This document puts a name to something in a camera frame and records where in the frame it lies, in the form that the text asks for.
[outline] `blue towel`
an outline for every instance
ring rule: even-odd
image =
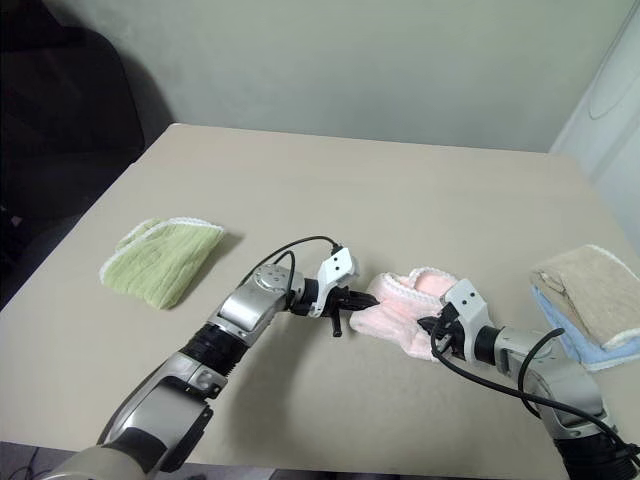
[[[609,367],[640,359],[640,337],[636,337],[621,347],[613,350],[603,350],[591,343],[569,319],[545,297],[537,287],[532,287],[533,298],[554,328],[564,328],[565,334],[560,336],[560,342],[567,355],[580,362],[584,368],[594,372]]]

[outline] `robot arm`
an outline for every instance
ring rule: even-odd
[[[441,362],[451,368],[451,362],[443,357],[450,348],[456,358],[474,365],[493,365],[516,383],[523,380],[522,390],[516,391],[492,386],[492,382],[465,372],[470,380],[483,381],[490,388],[502,387],[495,389],[524,401],[528,394],[536,405],[532,412],[542,420],[572,480],[636,477],[631,458],[637,447],[624,444],[619,437],[618,441],[612,439],[611,432],[616,427],[598,385],[578,362],[566,357],[557,341],[541,344],[548,335],[495,328],[486,302],[469,280],[456,283],[441,300],[444,308],[439,317],[418,321],[432,334],[434,354]],[[540,345],[532,361],[525,365],[529,352]],[[453,367],[460,373],[461,369]]]
[[[280,265],[257,267],[191,340],[125,399],[98,445],[74,455],[46,479],[142,480],[177,470],[213,416],[207,399],[220,394],[231,370],[278,312],[331,316],[339,336],[339,309],[377,304],[371,295],[348,290],[346,284],[356,276],[347,248],[334,248],[317,280]]]

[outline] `white wall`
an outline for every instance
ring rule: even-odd
[[[48,0],[123,56],[144,128],[546,151],[632,0]]]
[[[578,159],[640,254],[640,10],[551,148]]]

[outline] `folded towel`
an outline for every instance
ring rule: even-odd
[[[565,333],[560,336],[560,342],[567,355],[580,362],[587,370],[593,372],[640,359],[639,337],[633,338],[614,350],[604,350],[585,338],[582,332],[566,315],[555,308],[554,304],[544,296],[538,287],[534,286],[532,290],[533,297],[551,326],[564,328]]]
[[[146,220],[116,245],[100,281],[156,308],[171,308],[223,234],[222,227],[197,218]]]
[[[585,245],[536,266],[531,283],[604,350],[640,337],[640,280],[615,255]]]
[[[367,288],[380,303],[354,312],[349,324],[360,333],[399,345],[412,357],[435,361],[429,334],[417,320],[438,313],[440,296],[456,281],[453,275],[430,267],[416,268],[408,277],[382,273]]]

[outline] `table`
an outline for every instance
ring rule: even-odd
[[[113,293],[98,269],[150,217],[228,235],[171,311]],[[611,214],[567,157],[172,125],[80,220],[0,314],[0,439],[79,450],[180,348],[250,266],[329,234],[378,272],[432,265],[470,278],[498,326],[548,329],[528,269],[584,243],[635,271]],[[328,254],[298,248],[312,275]],[[280,314],[213,403],[191,461],[499,478],[564,478],[515,399],[327,319]],[[494,380],[499,375],[481,372]],[[640,362],[595,375],[621,434],[640,440]]]

